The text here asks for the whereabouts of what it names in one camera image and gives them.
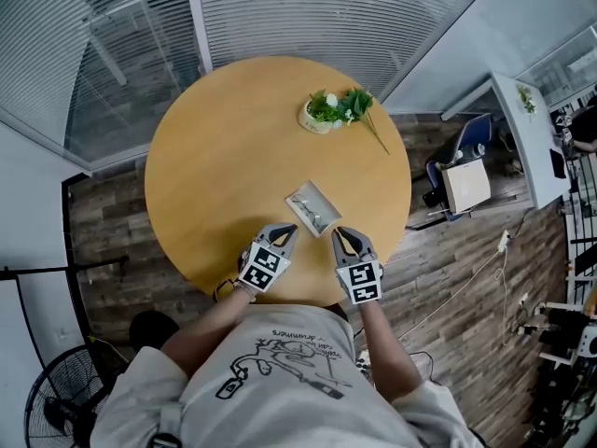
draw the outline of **plant stem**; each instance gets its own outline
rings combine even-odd
[[[371,115],[369,114],[369,110],[365,111],[365,118],[366,118],[365,124],[367,125],[369,130],[375,135],[377,140],[380,142],[380,145],[383,146],[383,149],[385,149],[385,152],[388,153],[388,156],[389,156],[390,151],[388,151],[388,148],[385,147],[385,144],[383,143],[382,139],[378,135],[377,130],[375,129],[375,126],[373,125],[373,119],[371,118]]]

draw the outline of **white t-shirt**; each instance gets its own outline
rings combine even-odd
[[[91,447],[146,448],[161,413],[180,413],[184,447],[480,446],[448,388],[426,382],[388,403],[354,364],[350,325],[303,305],[248,307],[190,380],[143,348],[118,378]]]

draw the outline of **wooden floor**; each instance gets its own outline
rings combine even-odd
[[[396,119],[410,157],[411,171],[421,172],[426,157],[461,120]],[[128,343],[132,317],[150,308],[179,323],[202,313],[211,300],[194,289],[165,257],[146,212],[144,163],[127,163],[116,170],[77,183],[71,189],[70,218],[76,262],[107,259],[127,252],[124,274],[114,267],[79,275],[93,332],[119,345]],[[413,187],[411,221],[429,211],[418,194],[426,181]],[[505,194],[525,191],[518,178],[503,178]],[[453,301],[403,339],[410,352],[425,350],[434,359],[433,378],[451,388],[467,423],[492,447],[520,446],[528,427],[522,424],[535,380],[540,344],[513,336],[524,322],[517,303],[528,292],[532,310],[544,300],[564,297],[565,238],[562,218],[553,204],[540,211],[518,211],[493,217],[463,217],[426,231],[406,231],[385,266],[382,305],[396,336],[423,320],[495,253],[503,229],[518,235],[510,244],[507,280],[506,345],[503,345],[504,286],[495,280],[504,256],[492,260]],[[346,307],[355,329],[357,311]],[[365,346],[364,335],[356,339]],[[426,355],[413,356],[423,375],[430,370]]]

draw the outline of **white desk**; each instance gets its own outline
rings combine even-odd
[[[519,86],[531,90],[531,97],[536,106],[535,115],[527,113],[524,109],[518,92]],[[514,136],[533,203],[537,209],[544,207],[570,190],[570,178],[565,163],[565,179],[560,179],[553,173],[549,150],[561,155],[562,150],[553,141],[554,130],[548,107],[536,87],[492,73],[490,79],[449,108],[441,118],[450,119],[490,90],[495,92]]]

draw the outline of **cardboard box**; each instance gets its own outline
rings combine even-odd
[[[483,160],[453,166],[441,172],[446,186],[450,210],[462,213],[492,197]]]

